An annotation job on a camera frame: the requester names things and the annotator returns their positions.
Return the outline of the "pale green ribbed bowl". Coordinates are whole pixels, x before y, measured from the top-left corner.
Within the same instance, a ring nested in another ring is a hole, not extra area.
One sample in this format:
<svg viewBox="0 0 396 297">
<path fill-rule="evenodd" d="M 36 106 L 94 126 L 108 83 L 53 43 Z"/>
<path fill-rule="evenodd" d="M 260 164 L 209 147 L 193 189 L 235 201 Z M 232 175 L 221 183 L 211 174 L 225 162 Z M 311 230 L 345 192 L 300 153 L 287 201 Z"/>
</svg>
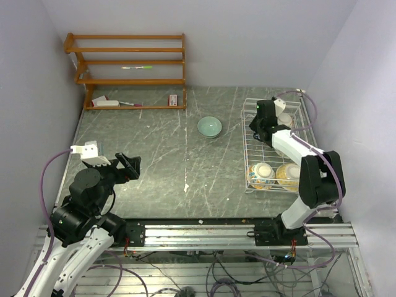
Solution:
<svg viewBox="0 0 396 297">
<path fill-rule="evenodd" d="M 222 131 L 222 123 L 213 116 L 201 118 L 197 123 L 197 130 L 208 139 L 216 138 Z"/>
</svg>

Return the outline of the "orange blue patterned bowl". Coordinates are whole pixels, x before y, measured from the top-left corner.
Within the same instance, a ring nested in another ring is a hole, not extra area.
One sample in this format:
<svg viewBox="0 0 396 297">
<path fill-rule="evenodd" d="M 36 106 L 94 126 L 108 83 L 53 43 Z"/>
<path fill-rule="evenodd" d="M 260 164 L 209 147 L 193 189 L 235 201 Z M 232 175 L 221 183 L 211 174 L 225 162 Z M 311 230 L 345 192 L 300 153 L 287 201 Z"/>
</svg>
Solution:
<svg viewBox="0 0 396 297">
<path fill-rule="evenodd" d="M 247 169 L 247 182 L 254 189 L 268 190 L 275 183 L 275 172 L 267 163 L 253 164 Z"/>
</svg>

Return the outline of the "blue yellow patterned bowl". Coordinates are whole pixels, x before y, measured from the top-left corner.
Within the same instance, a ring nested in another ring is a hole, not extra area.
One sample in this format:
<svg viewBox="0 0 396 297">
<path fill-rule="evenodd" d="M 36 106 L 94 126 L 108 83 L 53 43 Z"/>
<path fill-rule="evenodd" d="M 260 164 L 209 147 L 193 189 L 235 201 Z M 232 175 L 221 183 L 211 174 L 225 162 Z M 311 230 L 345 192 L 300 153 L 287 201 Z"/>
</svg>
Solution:
<svg viewBox="0 0 396 297">
<path fill-rule="evenodd" d="M 296 164 L 284 164 L 276 170 L 279 185 L 287 191 L 296 192 L 299 188 L 300 167 Z"/>
</svg>

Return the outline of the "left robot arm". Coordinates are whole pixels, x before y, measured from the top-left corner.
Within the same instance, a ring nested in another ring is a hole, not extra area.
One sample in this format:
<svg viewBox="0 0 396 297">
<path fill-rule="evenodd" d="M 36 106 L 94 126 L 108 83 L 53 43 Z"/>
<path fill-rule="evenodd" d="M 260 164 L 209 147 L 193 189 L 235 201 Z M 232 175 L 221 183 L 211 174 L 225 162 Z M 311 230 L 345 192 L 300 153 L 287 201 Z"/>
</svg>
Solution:
<svg viewBox="0 0 396 297">
<path fill-rule="evenodd" d="M 80 156 L 85 168 L 69 186 L 69 196 L 46 216 L 47 236 L 17 296 L 69 296 L 78 279 L 110 246 L 126 239 L 125 219 L 102 210 L 114 187 L 140 177 L 140 157 L 117 153 Z"/>
</svg>

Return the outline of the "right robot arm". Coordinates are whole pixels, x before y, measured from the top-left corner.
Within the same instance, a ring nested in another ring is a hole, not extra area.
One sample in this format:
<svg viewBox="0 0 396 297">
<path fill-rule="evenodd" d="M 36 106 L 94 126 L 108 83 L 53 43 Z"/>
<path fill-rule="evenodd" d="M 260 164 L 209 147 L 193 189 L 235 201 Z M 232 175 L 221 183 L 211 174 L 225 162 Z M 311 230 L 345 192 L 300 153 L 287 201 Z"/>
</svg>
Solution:
<svg viewBox="0 0 396 297">
<path fill-rule="evenodd" d="M 299 169 L 298 197 L 280 215 L 282 224 L 272 231 L 274 240 L 281 245 L 288 244 L 295 237 L 294 229 L 304 226 L 317 212 L 337 208 L 346 194 L 340 155 L 319 149 L 298 136 L 311 124 L 293 128 L 281 124 L 279 117 L 285 108 L 286 103 L 279 97 L 259 100 L 249 125 L 257 140 L 285 154 Z"/>
</svg>

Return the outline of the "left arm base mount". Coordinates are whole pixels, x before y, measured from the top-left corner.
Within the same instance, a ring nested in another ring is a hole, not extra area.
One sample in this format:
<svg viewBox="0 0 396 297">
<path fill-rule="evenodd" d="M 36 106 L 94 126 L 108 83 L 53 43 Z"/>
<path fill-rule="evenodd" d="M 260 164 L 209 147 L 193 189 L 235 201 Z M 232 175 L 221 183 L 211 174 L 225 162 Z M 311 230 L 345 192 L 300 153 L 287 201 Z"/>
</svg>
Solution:
<svg viewBox="0 0 396 297">
<path fill-rule="evenodd" d="M 141 223 L 127 223 L 124 245 L 132 248 L 143 247 L 145 244 L 145 231 L 145 226 Z"/>
</svg>

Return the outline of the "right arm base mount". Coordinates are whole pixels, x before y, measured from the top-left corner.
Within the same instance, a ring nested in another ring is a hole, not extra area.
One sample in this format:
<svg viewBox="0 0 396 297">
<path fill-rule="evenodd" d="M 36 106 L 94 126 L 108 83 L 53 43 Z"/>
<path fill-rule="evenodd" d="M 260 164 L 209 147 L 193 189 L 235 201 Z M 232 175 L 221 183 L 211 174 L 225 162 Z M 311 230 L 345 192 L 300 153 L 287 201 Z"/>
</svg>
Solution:
<svg viewBox="0 0 396 297">
<path fill-rule="evenodd" d="M 248 231 L 246 236 L 253 238 L 256 246 L 307 246 L 308 239 L 305 229 L 287 229 L 281 219 L 281 215 L 275 218 L 263 218 L 262 221 L 254 225 L 252 231 Z"/>
</svg>

